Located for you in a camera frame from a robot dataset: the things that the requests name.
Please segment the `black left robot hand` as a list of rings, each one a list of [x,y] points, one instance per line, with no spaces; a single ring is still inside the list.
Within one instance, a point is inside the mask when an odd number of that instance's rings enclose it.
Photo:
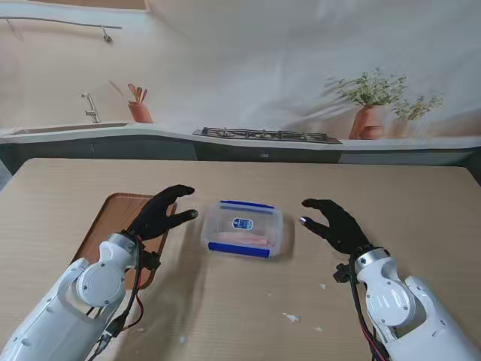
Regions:
[[[165,188],[142,207],[139,214],[126,229],[126,232],[146,241],[157,238],[166,231],[185,222],[194,220],[198,216],[196,210],[187,210],[179,214],[167,215],[168,208],[178,198],[192,195],[194,192],[194,188],[181,184]]]

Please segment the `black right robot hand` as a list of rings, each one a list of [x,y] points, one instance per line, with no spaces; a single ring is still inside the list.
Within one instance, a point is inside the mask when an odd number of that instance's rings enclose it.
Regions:
[[[326,240],[337,252],[350,255],[358,250],[370,250],[374,247],[355,218],[334,201],[305,199],[302,205],[320,211],[328,221],[326,226],[309,217],[302,217],[302,225]]]

